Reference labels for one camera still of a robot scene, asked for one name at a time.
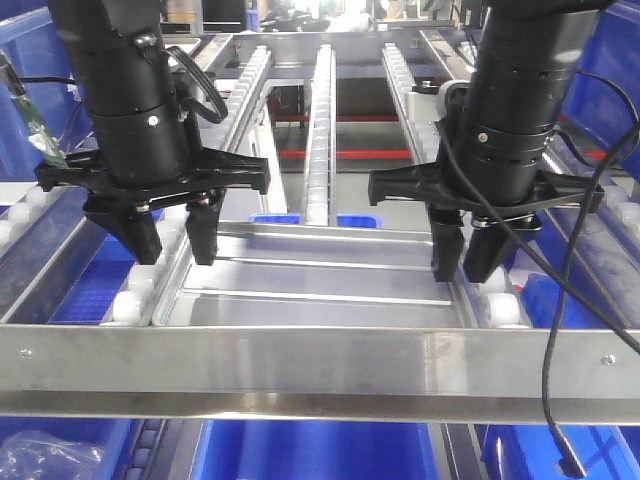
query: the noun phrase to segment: black electric wire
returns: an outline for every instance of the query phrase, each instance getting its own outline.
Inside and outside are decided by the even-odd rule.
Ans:
[[[575,252],[576,244],[578,241],[578,237],[582,231],[584,226],[584,222],[586,220],[589,206],[593,201],[593,196],[599,184],[600,178],[607,170],[607,168],[614,162],[617,158],[618,154],[625,148],[625,146],[636,136],[640,134],[640,122],[635,122],[629,131],[627,131],[622,138],[616,143],[616,145],[609,151],[606,157],[602,160],[602,162],[598,165],[596,172],[592,176],[589,181],[589,185],[587,187],[587,191],[585,192],[585,198],[580,208],[580,212],[578,214],[578,219],[574,226],[574,229],[571,233],[571,238],[569,239],[567,245],[567,251],[565,254],[565,258],[562,265],[562,272],[558,274],[542,257],[540,257],[526,242],[524,242],[519,235],[511,228],[507,221],[502,219],[495,208],[490,204],[490,202],[478,191],[477,188],[471,183],[471,181],[464,174],[462,169],[453,153],[453,148],[446,136],[446,132],[444,131],[444,127],[441,124],[437,125],[438,131],[440,133],[440,137],[442,139],[445,150],[447,151],[447,155],[449,156],[449,161],[451,166],[454,169],[454,172],[465,184],[465,186],[471,191],[471,193],[476,197],[479,203],[491,214],[491,216],[498,222],[503,230],[513,239],[516,243],[527,253],[532,260],[543,271],[545,271],[551,278],[556,280],[560,284],[560,294],[558,297],[558,305],[556,309],[556,313],[554,315],[553,325],[549,334],[549,339],[547,342],[547,347],[545,349],[545,356],[542,367],[542,403],[543,410],[545,414],[545,418],[549,425],[551,434],[553,436],[554,442],[558,448],[558,450],[562,454],[562,459],[560,461],[560,466],[565,474],[570,475],[574,478],[584,478],[586,476],[586,472],[584,467],[580,463],[571,443],[563,434],[562,430],[558,426],[558,424],[553,419],[551,415],[550,409],[550,401],[549,401],[549,373],[551,369],[551,360],[553,357],[553,351],[555,347],[555,341],[558,335],[558,331],[561,326],[561,319],[564,313],[564,306],[566,300],[566,293],[570,293],[573,295],[580,303],[582,303],[585,307],[591,310],[596,316],[598,316],[609,328],[611,328],[614,333],[629,347],[631,347],[636,353],[640,354],[640,344],[635,338],[633,338],[624,328],[615,323],[614,320],[610,319],[604,312],[602,312],[597,305],[590,302],[587,298],[585,298],[582,294],[580,294],[572,285],[569,283],[569,272],[571,266],[571,260],[573,258],[573,254]]]
[[[73,130],[78,121],[78,117],[80,116],[80,109],[82,107],[82,102],[78,102],[78,104],[71,111],[71,115],[69,115],[69,120],[67,120],[67,124],[64,127],[64,131],[62,135],[60,135],[60,139],[58,140],[58,144],[60,145],[60,149],[65,152],[65,154],[69,154],[71,150],[71,140],[73,138]],[[67,140],[67,148],[63,148],[62,142]]]
[[[445,147],[447,155],[449,157],[449,164],[455,175],[460,179],[460,181],[465,185],[465,187],[472,193],[472,195],[477,199],[478,203],[482,205],[482,207],[488,212],[488,214],[493,218],[497,225],[502,228],[505,233],[511,238],[539,267],[542,271],[544,271],[547,275],[549,275],[553,280],[563,285],[566,289],[567,293],[573,296],[578,302],[584,305],[588,310],[590,310],[596,317],[598,317],[602,322],[607,325],[615,334],[618,336],[625,344],[627,344],[633,351],[640,354],[640,342],[636,340],[627,330],[620,326],[615,320],[611,319],[607,313],[605,313],[598,305],[592,302],[586,295],[580,292],[577,288],[571,285],[568,282],[565,282],[562,278],[562,275],[555,271],[555,269],[547,263],[547,261],[540,256],[526,241],[524,241],[517,232],[513,230],[509,222],[502,218],[496,208],[491,205],[491,203],[480,193],[480,191],[471,183],[469,178],[465,175],[465,173],[460,168],[455,155],[453,153],[453,147],[449,142],[449,139],[446,136],[446,132],[444,130],[444,126],[441,123],[437,123],[436,127],[438,129],[438,133],[440,134],[440,138],[442,140],[442,144]],[[621,148],[623,148],[633,137],[638,135],[640,132],[640,123],[635,124],[625,135],[624,137],[613,147],[611,152],[608,155],[618,155]],[[620,313],[620,320],[622,324],[629,325],[631,324],[630,320],[624,315],[623,312]]]
[[[66,77],[20,77],[22,83],[66,83],[67,85],[77,85],[73,78]]]
[[[576,143],[573,141],[573,138],[566,130],[563,130],[562,128],[556,128],[554,130],[554,135],[557,135],[564,141],[565,145],[578,162],[586,165],[587,167],[596,168],[597,165],[594,163],[595,160],[590,161],[586,155],[578,150]]]
[[[580,206],[578,218],[576,219],[576,223],[571,232],[571,236],[569,238],[569,241],[567,242],[567,250],[562,262],[561,274],[562,279],[565,283],[569,282],[571,262],[575,254],[578,238],[582,232],[582,229],[584,228],[584,223],[589,212],[589,205],[593,200],[593,196],[596,192],[598,184],[600,183],[602,175],[614,163],[614,161],[616,160],[616,156],[617,155],[611,154],[607,155],[605,159],[603,159],[602,162],[598,164],[593,176],[591,177],[591,180],[589,181],[587,191],[585,192],[584,201]],[[554,439],[554,442],[558,447],[558,450],[560,450],[560,453],[562,454],[562,459],[560,461],[562,471],[573,478],[584,478],[586,476],[586,471],[582,463],[580,462],[580,459],[577,457],[575,451],[573,450],[571,443],[553,418],[553,415],[551,413],[551,401],[549,398],[551,361],[553,359],[556,339],[558,337],[560,329],[562,328],[562,317],[564,315],[565,306],[566,290],[563,285],[560,285],[558,303],[556,305],[556,311],[553,317],[553,322],[551,324],[547,346],[544,352],[544,360],[542,362],[542,409],[544,411],[544,416],[547,420],[547,425],[549,426],[549,430]]]
[[[476,61],[478,60],[478,44],[473,38],[473,35],[468,30],[464,31],[464,36],[467,38],[469,50],[471,51],[471,56],[473,57],[473,64],[475,65]]]
[[[640,124],[640,118],[638,118],[638,112],[636,108],[627,95],[627,93],[622,90],[622,88],[611,80],[601,77],[596,74],[592,74],[590,72],[579,71],[583,75],[596,78],[609,87],[611,87],[625,102],[629,113],[632,116],[634,125]],[[576,156],[576,158],[581,162],[589,165],[586,159],[578,152],[575,144],[573,144],[573,140],[571,136],[563,131],[558,131],[558,135],[565,141],[571,152]],[[622,163],[624,159],[630,155],[635,148],[638,146],[640,142],[640,136],[636,138],[636,141],[629,152],[625,155],[621,156],[621,160],[619,163]],[[619,149],[615,149],[616,151],[621,151],[624,148],[624,145],[620,145]],[[571,271],[571,262],[573,260],[573,256],[575,254],[576,246],[578,243],[578,238],[580,233],[584,228],[584,224],[587,218],[587,214],[589,211],[589,204],[593,199],[593,195],[595,194],[596,188],[600,183],[600,179],[602,175],[612,166],[616,164],[615,160],[617,158],[617,153],[612,151],[598,164],[596,170],[594,171],[593,176],[589,182],[589,186],[587,191],[585,192],[585,199],[580,207],[580,211],[578,212],[578,218],[576,219],[576,223],[571,232],[571,236],[569,241],[567,242],[567,250],[565,252],[565,257],[562,262],[562,278],[565,282],[569,282],[569,276]],[[563,459],[561,460],[561,466],[563,467],[563,471],[566,471],[567,474],[574,478],[584,478],[586,476],[586,471],[582,466],[580,460],[578,459],[575,451],[573,450],[571,443],[565,436],[564,432],[560,428],[560,426],[556,423],[553,415],[551,413],[551,401],[549,398],[549,383],[551,376],[551,361],[553,359],[553,353],[555,349],[556,339],[558,337],[558,332],[562,328],[562,319],[564,316],[564,310],[566,306],[566,289],[561,284],[560,291],[558,294],[558,303],[556,305],[556,311],[553,317],[553,322],[551,324],[551,330],[549,332],[549,339],[547,341],[547,347],[545,349],[544,360],[542,363],[542,408],[544,411],[545,418],[547,420],[547,425],[549,425],[549,430],[551,431],[551,435],[553,436],[554,442],[560,450]]]
[[[632,123],[640,122],[640,115],[638,115],[638,111],[633,103],[633,100],[631,100],[631,97],[629,97],[627,92],[625,92],[620,85],[618,85],[616,82],[606,77],[598,75],[597,73],[588,72],[586,70],[578,70],[576,73],[588,78],[596,79],[604,83],[605,85],[607,85],[609,88],[611,88],[611,90],[613,90],[620,97],[620,100],[622,100],[622,102],[625,104],[625,107],[627,108],[627,110],[629,111],[629,115],[631,116]],[[558,135],[560,138],[562,138],[564,143],[567,145],[567,148],[571,151],[571,154],[576,158],[578,162],[582,163],[583,165],[586,165],[587,167],[591,167],[591,168],[596,167],[596,165],[592,161],[590,161],[584,154],[580,152],[573,138],[567,131],[559,127],[556,129],[555,134]],[[622,160],[612,163],[610,167],[615,167],[617,165],[620,165],[624,161],[624,159],[628,155],[630,155],[631,152],[639,144],[640,144],[640,135],[638,135],[638,138],[636,139],[635,144],[631,147],[630,151],[626,155],[621,156]]]
[[[624,89],[620,85],[618,85],[613,80],[608,79],[607,77],[603,77],[602,75],[598,75],[597,73],[588,72],[586,70],[578,70],[576,73],[578,73],[580,75],[583,75],[585,77],[593,78],[593,79],[598,80],[598,81],[604,83],[605,85],[607,85],[614,92],[616,92],[616,94],[624,102],[625,106],[627,107],[627,110],[629,110],[629,113],[631,114],[631,118],[633,118],[633,122],[636,123],[636,122],[640,121],[640,118],[638,117],[638,111],[636,110],[636,107],[633,104],[633,100],[631,100],[631,97],[629,97],[627,92],[625,92]]]

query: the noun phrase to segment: blue crate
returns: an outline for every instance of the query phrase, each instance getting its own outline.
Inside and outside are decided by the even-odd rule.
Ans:
[[[640,108],[640,0],[619,0],[602,16],[584,52],[581,68],[619,84]],[[598,80],[576,75],[563,113],[604,150],[609,150],[631,126],[624,103]],[[640,180],[640,151],[623,164]]]
[[[94,480],[116,480],[124,477],[131,464],[141,428],[142,423],[134,420],[1,417],[0,443],[21,431],[36,430],[95,445],[104,453]]]
[[[565,426],[587,469],[587,480],[637,480],[640,467],[617,427]],[[566,480],[544,425],[493,425],[485,430],[482,459],[491,480]]]
[[[21,76],[69,77],[71,70],[60,39],[51,22],[49,10],[41,8],[0,22],[0,49],[9,56]],[[27,86],[54,136],[60,137],[78,102],[67,85],[46,83]],[[34,167],[42,160],[41,153],[29,143],[29,132],[8,90],[0,85],[0,181],[35,180]],[[69,128],[68,142],[63,147],[79,143],[91,131],[91,122],[81,109]]]
[[[205,423],[189,480],[435,480],[425,424]]]
[[[559,293],[558,284],[546,275],[532,274],[522,301],[536,328],[550,328]],[[582,305],[567,297],[565,328],[604,328]],[[491,425],[478,428],[483,441],[483,460],[492,480],[561,480],[556,463],[560,454],[544,425]],[[637,427],[565,426],[579,458],[592,480],[635,480],[640,467]],[[630,439],[638,439],[634,445]]]
[[[263,223],[286,223],[297,225],[300,223],[299,213],[257,213],[249,218],[250,222]],[[338,214],[339,227],[357,228],[382,228],[382,217],[380,215],[354,215]]]
[[[16,1],[4,1],[0,2],[0,20],[6,18],[16,17],[23,13],[30,12],[36,8],[45,7],[47,5],[46,0],[20,0]]]

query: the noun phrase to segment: black cylindrical actuator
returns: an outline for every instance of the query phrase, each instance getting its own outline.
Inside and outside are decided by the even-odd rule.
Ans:
[[[525,200],[604,0],[493,0],[454,137],[460,167],[495,205]],[[470,192],[445,162],[445,178]]]
[[[150,187],[191,166],[162,51],[159,0],[49,0],[101,159],[113,180]]]

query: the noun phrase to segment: white roller wheel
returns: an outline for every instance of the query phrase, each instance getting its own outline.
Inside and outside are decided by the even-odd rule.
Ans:
[[[38,208],[35,205],[26,202],[18,202],[9,208],[7,218],[12,222],[26,225],[35,220]]]
[[[134,265],[129,272],[127,286],[134,292],[151,292],[156,283],[158,269],[155,265]]]
[[[145,295],[141,292],[127,290],[118,293],[113,300],[113,321],[137,325],[142,320],[146,306]]]
[[[0,248],[12,242],[18,236],[19,227],[11,220],[0,220]]]
[[[637,225],[640,223],[640,205],[634,202],[622,202],[615,206],[616,216],[625,225]]]
[[[520,305],[512,293],[489,293],[484,297],[486,317],[492,327],[520,323]]]
[[[478,291],[482,295],[489,293],[503,293],[507,290],[507,274],[504,268],[498,267],[484,283],[478,284]]]
[[[176,205],[175,207],[167,207],[164,209],[163,220],[175,220],[176,222],[183,223],[187,218],[187,210],[184,205]]]
[[[640,224],[628,225],[627,228],[631,232],[631,235],[633,235],[636,240],[640,241]]]
[[[627,192],[624,188],[617,185],[607,185],[602,187],[604,190],[604,203],[609,208],[615,208],[616,205],[627,201]]]
[[[36,207],[44,207],[50,198],[51,196],[40,187],[31,187],[25,195],[25,201]]]

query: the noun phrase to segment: plastic bag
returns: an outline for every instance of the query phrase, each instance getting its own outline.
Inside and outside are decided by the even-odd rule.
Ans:
[[[103,449],[25,430],[0,447],[0,480],[92,480]]]

